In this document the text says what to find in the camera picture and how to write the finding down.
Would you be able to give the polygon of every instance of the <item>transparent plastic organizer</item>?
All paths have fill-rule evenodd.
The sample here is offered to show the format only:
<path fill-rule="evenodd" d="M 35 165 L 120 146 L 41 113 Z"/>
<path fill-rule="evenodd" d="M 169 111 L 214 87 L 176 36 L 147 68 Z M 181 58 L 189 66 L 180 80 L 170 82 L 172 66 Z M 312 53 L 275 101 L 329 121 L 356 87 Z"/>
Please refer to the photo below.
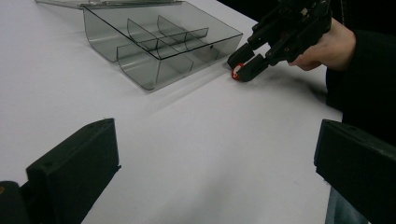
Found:
<path fill-rule="evenodd" d="M 91 46 L 155 91 L 233 53 L 242 33 L 184 1 L 83 6 Z"/>

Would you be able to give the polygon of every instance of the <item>robotic hand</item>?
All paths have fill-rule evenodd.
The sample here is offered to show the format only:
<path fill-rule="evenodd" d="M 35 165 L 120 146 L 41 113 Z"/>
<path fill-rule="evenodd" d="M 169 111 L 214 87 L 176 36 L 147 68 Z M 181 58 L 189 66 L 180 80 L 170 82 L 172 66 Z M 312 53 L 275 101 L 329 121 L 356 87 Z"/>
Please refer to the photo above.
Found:
<path fill-rule="evenodd" d="M 330 0 L 278 2 L 277 7 L 252 27 L 253 35 L 247 43 L 229 57 L 227 64 L 233 69 L 233 79 L 248 82 L 269 65 L 285 60 L 293 62 L 330 30 Z M 253 50 L 266 43 L 271 48 L 265 53 L 265 58 L 260 54 L 253 58 Z"/>

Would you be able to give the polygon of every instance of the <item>white table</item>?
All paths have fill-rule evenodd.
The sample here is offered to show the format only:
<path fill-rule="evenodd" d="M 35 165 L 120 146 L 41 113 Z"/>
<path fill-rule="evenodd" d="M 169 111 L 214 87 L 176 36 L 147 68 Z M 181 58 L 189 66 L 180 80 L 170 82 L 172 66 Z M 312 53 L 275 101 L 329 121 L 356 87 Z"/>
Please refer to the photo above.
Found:
<path fill-rule="evenodd" d="M 244 33 L 255 21 L 215 0 L 190 0 Z M 263 46 L 257 53 L 269 49 Z M 313 163 L 325 68 L 286 63 L 249 83 L 226 59 L 155 92 L 88 43 L 81 10 L 4 1 L 0 7 L 0 180 L 82 126 L 114 118 L 122 168 L 85 224 L 319 224 L 330 186 Z"/>

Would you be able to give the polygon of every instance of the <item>person's arm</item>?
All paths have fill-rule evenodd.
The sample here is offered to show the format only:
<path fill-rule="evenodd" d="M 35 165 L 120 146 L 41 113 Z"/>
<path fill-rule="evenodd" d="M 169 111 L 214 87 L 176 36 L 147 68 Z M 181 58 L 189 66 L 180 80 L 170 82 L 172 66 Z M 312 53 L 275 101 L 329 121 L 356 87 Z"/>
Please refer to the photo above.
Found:
<path fill-rule="evenodd" d="M 395 35 L 349 31 L 336 22 L 290 65 L 304 70 L 326 65 L 327 105 L 343 112 L 343 122 L 396 145 L 396 135 L 390 131 L 396 126 L 395 60 Z"/>

